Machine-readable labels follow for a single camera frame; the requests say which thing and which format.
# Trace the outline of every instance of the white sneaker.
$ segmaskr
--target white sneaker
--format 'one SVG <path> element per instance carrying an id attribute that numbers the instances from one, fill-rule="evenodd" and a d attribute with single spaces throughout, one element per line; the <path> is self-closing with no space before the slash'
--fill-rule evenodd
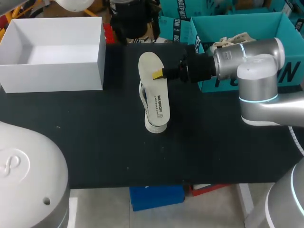
<path id="1" fill-rule="evenodd" d="M 153 52 L 143 53 L 138 61 L 141 78 L 139 95 L 145 109 L 145 126 L 152 133 L 161 133 L 170 119 L 167 79 L 153 80 L 152 74 L 164 66 Z"/>
<path id="2" fill-rule="evenodd" d="M 232 38 L 223 37 L 219 40 L 219 42 L 215 42 L 213 46 L 210 47 L 210 51 L 214 53 L 215 49 L 217 49 L 218 47 L 224 48 L 227 46 L 246 43 L 250 41 L 255 41 L 255 39 L 251 38 L 246 32 L 238 34 Z"/>

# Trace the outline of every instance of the black tabletop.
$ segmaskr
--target black tabletop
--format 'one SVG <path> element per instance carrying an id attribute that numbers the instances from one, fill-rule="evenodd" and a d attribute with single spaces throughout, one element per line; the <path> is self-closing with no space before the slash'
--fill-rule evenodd
<path id="1" fill-rule="evenodd" d="M 174 67 L 183 46 L 107 46 L 104 91 L 2 89 L 0 120 L 53 140 L 66 158 L 73 189 L 274 182 L 302 158 L 286 126 L 242 122 L 237 92 L 203 94 L 197 84 L 180 81 L 168 84 L 167 130 L 148 132 L 138 92 L 138 59 L 146 51 Z M 295 132 L 304 145 L 304 130 Z"/>

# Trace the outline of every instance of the white box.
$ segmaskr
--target white box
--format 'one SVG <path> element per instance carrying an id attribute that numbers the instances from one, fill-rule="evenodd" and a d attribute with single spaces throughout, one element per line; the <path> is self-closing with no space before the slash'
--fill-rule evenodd
<path id="1" fill-rule="evenodd" d="M 15 19 L 0 44 L 6 93 L 103 89 L 102 19 Z"/>

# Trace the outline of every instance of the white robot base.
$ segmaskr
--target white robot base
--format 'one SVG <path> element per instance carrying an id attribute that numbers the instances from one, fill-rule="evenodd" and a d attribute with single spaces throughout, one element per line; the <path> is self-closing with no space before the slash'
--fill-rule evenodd
<path id="1" fill-rule="evenodd" d="M 3 228 L 66 228 L 68 171 L 47 137 L 0 122 L 0 224 Z"/>

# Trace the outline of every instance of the floor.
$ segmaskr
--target floor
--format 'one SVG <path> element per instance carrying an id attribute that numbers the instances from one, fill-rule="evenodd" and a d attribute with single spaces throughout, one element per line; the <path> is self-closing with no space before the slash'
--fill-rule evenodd
<path id="1" fill-rule="evenodd" d="M 249 186 L 254 203 L 270 186 Z M 74 212 L 71 212 L 68 228 L 244 227 L 234 185 L 196 197 L 187 196 L 181 204 L 138 212 L 132 210 L 129 188 L 73 190 L 71 199 Z"/>

